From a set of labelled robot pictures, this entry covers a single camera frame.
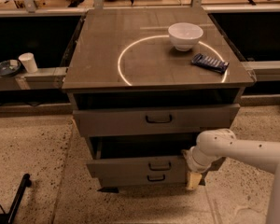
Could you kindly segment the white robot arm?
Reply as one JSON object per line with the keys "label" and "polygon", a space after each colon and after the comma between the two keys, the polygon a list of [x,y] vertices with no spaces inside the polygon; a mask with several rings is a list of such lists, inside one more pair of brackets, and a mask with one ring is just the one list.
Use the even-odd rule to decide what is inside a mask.
{"label": "white robot arm", "polygon": [[280,224],[280,142],[237,139],[230,129],[201,132],[196,145],[182,154],[188,170],[187,189],[194,190],[213,162],[222,157],[232,158],[274,174],[266,224]]}

